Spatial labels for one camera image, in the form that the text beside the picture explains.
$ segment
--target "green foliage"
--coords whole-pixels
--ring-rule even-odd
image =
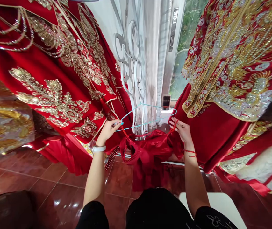
[[[197,24],[207,2],[208,0],[186,0],[169,92],[172,96],[172,100],[177,100],[180,97],[188,82],[182,77],[181,70],[187,57],[188,49],[195,34]]]
[[[198,21],[207,4],[207,0],[187,0],[182,21],[177,51],[188,49],[197,28]]]

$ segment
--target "person's right hand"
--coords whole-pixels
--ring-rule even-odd
[[[185,144],[191,144],[191,143],[193,144],[189,125],[186,123],[183,123],[182,121],[177,120],[177,118],[174,118],[174,117],[172,117],[172,120],[173,121],[169,121],[169,123],[172,124],[172,126],[170,125],[170,127],[173,129],[174,124],[177,121],[175,131],[177,131],[180,134],[181,140]]]
[[[101,132],[100,132],[100,135],[96,141],[96,145],[97,146],[105,146],[105,142],[106,140],[108,140],[114,133],[116,130],[119,129],[119,127],[121,127],[123,124],[123,122],[121,122],[120,119],[114,119],[114,120],[111,120],[111,121],[107,121]]]

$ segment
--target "blue plastic hanger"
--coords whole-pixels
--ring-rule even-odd
[[[148,104],[140,103],[140,104],[138,104],[136,107],[134,107],[134,109],[132,109],[129,113],[127,113],[127,114],[121,119],[121,122],[123,121],[123,119],[124,119],[126,116],[128,116],[133,110],[135,110],[135,109],[136,109],[137,107],[139,107],[140,105],[145,105],[145,106],[150,106],[150,107],[162,108],[162,107],[158,107],[158,106],[153,106],[153,105],[148,105]],[[164,117],[164,118],[169,118],[169,117],[175,115],[175,114],[177,113],[177,110],[174,109],[174,111],[175,111],[174,114],[171,114],[171,115],[166,116],[166,117]],[[146,124],[149,124],[149,123],[152,123],[152,122],[156,122],[156,121],[162,120],[162,119],[164,119],[164,118],[161,118],[161,119],[158,119],[158,120],[154,120],[154,121],[151,121],[151,122],[148,122],[148,123],[144,123],[144,124],[141,124],[141,125],[138,125],[138,126],[143,126],[143,125],[146,125]],[[126,130],[126,129],[132,129],[132,128],[138,127],[138,126],[133,126],[133,127],[125,128],[124,130]]]

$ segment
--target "watch strap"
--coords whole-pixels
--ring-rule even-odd
[[[106,146],[101,146],[101,147],[98,147],[98,146],[94,146],[92,148],[92,152],[102,152],[102,151],[105,151],[106,150]]]

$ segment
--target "chinese wedding dress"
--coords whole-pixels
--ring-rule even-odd
[[[209,1],[182,74],[189,82],[175,117],[190,125],[206,173],[215,169],[227,179],[230,170],[235,176],[237,168],[271,159],[272,141],[260,142],[272,137],[272,1]],[[243,150],[247,146],[253,150]],[[264,179],[244,173],[236,181],[265,186],[272,162],[267,166]]]
[[[84,3],[0,0],[0,80],[62,136],[40,136],[33,148],[77,175],[89,170],[90,146],[103,124],[131,110],[119,71]],[[127,118],[124,127],[131,122]],[[107,142],[106,164],[122,136]],[[82,153],[75,155],[71,144]]]

